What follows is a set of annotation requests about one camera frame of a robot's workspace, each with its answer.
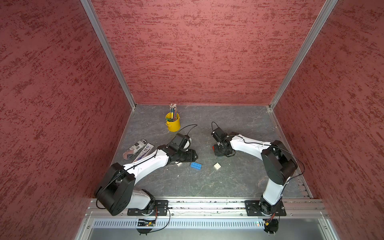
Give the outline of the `light blue long lego brick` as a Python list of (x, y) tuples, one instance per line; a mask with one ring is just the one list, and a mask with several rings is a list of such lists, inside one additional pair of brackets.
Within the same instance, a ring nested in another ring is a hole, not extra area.
[(191, 163), (191, 168), (194, 168), (194, 169), (197, 169), (197, 170), (201, 170), (202, 168), (202, 164), (199, 164), (199, 163), (196, 163), (196, 162), (193, 162)]

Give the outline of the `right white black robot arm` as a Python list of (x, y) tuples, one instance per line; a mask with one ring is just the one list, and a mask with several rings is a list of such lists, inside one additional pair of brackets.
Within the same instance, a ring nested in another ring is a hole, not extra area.
[(262, 160), (269, 178), (266, 189), (260, 199), (259, 209), (264, 216), (272, 216), (282, 201), (282, 193), (288, 181), (298, 168), (297, 162), (283, 142), (262, 142), (240, 134), (212, 132), (216, 144), (213, 146), (217, 157), (232, 157), (244, 152)]

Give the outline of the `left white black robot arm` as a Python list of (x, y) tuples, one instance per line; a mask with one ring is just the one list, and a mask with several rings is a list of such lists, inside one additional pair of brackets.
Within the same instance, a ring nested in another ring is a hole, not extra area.
[(97, 203), (100, 203), (112, 216), (124, 209), (147, 210), (152, 207), (154, 197), (145, 190), (135, 190), (135, 185), (155, 170), (172, 162), (195, 162), (198, 155), (195, 150), (175, 151), (162, 145), (145, 158), (126, 165), (115, 163), (109, 167), (95, 190)]

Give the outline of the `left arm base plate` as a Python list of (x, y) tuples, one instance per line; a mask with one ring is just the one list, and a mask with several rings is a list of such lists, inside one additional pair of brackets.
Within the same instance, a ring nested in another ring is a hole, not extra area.
[(163, 217), (168, 214), (168, 205), (168, 200), (154, 200), (144, 210), (128, 209), (127, 215), (142, 218)]

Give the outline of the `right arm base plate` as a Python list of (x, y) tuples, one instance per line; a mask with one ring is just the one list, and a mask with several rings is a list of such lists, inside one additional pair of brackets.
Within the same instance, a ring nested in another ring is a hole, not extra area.
[(282, 201), (279, 201), (276, 205), (270, 205), (268, 202), (262, 201), (245, 201), (245, 209), (248, 217), (265, 217), (270, 218), (272, 215), (275, 217), (287, 216), (285, 207)]

